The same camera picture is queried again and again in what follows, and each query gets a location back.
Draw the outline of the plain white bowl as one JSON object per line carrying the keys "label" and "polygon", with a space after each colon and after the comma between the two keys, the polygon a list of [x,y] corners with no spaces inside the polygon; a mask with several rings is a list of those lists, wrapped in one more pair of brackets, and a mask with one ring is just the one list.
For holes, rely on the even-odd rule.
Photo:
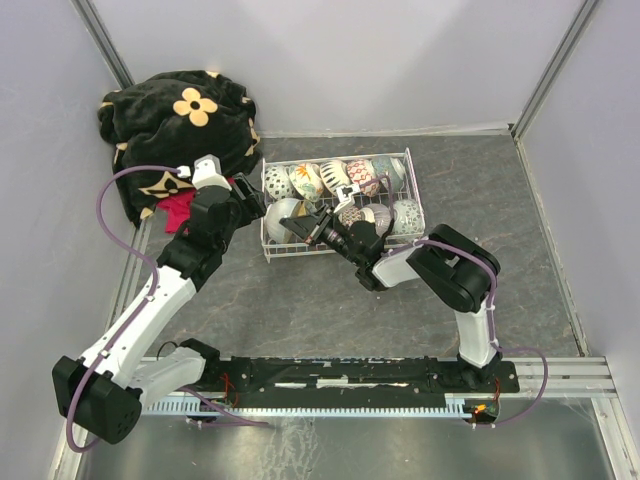
{"label": "plain white bowl", "polygon": [[283,198],[267,208],[265,226],[268,237],[276,244],[287,244],[292,232],[285,228],[280,221],[285,218],[296,217],[303,202],[296,198]]}

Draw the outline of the red patterned bowl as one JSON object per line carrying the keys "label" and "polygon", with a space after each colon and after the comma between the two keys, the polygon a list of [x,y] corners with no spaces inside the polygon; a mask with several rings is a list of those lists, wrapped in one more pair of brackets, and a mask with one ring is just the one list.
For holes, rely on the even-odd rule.
{"label": "red patterned bowl", "polygon": [[285,166],[268,166],[263,181],[266,193],[272,203],[296,196],[295,188],[289,178],[289,170]]}

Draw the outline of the brown scale patterned bowl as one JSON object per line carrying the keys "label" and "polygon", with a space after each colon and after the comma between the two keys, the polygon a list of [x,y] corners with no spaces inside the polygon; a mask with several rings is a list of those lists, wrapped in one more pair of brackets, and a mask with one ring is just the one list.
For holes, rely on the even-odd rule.
{"label": "brown scale patterned bowl", "polygon": [[363,216],[358,207],[349,206],[339,214],[338,218],[345,228],[349,228],[356,221],[362,220]]}

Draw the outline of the white wire dish rack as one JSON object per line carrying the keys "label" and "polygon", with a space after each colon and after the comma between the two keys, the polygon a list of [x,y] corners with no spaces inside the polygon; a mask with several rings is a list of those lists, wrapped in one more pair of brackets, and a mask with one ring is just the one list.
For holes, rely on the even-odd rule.
{"label": "white wire dish rack", "polygon": [[411,152],[357,154],[305,160],[264,162],[262,191],[269,210],[261,221],[264,256],[275,258],[328,254],[328,246],[308,245],[279,220],[313,213],[326,206],[349,228],[358,220],[374,224],[388,247],[421,236],[421,206]]}

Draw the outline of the blue triangle patterned bowl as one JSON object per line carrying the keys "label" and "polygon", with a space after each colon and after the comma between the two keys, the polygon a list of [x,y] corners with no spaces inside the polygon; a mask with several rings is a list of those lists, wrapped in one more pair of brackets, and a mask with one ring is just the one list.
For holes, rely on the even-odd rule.
{"label": "blue triangle patterned bowl", "polygon": [[[347,163],[347,174],[351,181],[355,184],[362,185],[375,178],[375,170],[371,162],[366,158],[359,158]],[[361,192],[368,196],[374,197],[380,189],[380,184],[374,182],[361,188]]]}

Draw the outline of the grey geometric patterned bowl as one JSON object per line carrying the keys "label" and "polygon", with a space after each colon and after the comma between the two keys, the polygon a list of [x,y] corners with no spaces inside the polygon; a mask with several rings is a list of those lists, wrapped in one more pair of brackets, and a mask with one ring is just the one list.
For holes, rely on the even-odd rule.
{"label": "grey geometric patterned bowl", "polygon": [[395,193],[399,192],[404,185],[406,170],[402,161],[398,157],[389,155],[377,155],[371,159],[375,177],[387,175],[389,177],[392,189]]}

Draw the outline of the multicolour bowl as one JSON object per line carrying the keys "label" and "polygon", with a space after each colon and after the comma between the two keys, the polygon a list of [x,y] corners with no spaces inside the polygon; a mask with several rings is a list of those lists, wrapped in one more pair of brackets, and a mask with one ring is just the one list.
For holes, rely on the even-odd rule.
{"label": "multicolour bowl", "polygon": [[394,235],[420,235],[424,232],[425,222],[420,205],[412,199],[398,200],[393,205]]}

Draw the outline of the purple striped bowl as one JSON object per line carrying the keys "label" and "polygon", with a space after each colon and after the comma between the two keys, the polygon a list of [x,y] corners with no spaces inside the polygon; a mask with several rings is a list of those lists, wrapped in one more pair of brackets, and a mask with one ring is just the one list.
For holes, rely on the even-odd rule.
{"label": "purple striped bowl", "polygon": [[391,212],[389,208],[383,204],[370,203],[360,209],[363,220],[372,223],[375,227],[376,234],[382,237],[391,225]]}

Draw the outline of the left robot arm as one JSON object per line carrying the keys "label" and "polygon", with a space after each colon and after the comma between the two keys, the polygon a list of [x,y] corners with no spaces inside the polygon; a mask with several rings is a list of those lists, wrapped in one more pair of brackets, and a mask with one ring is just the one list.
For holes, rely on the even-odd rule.
{"label": "left robot arm", "polygon": [[53,366],[66,443],[75,453],[93,446],[77,444],[75,426],[95,441],[116,444],[131,432],[144,407],[183,386],[209,390],[220,381],[220,364],[188,347],[154,368],[139,365],[172,317],[221,266],[235,231],[266,213],[262,192],[244,174],[212,173],[194,184],[190,217],[158,259],[138,256],[151,268],[146,289],[80,357],[63,356]]}

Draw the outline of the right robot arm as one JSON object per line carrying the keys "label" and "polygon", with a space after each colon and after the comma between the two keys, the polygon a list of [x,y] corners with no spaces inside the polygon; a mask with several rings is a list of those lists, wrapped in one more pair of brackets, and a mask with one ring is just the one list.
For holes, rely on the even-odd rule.
{"label": "right robot arm", "polygon": [[331,208],[279,221],[308,245],[323,243],[356,267],[355,276],[369,291],[384,291],[422,280],[453,310],[459,335],[459,379],[481,391],[495,379],[502,358],[495,333],[497,259],[446,224],[404,246],[387,249],[385,236],[360,220],[345,227]]}

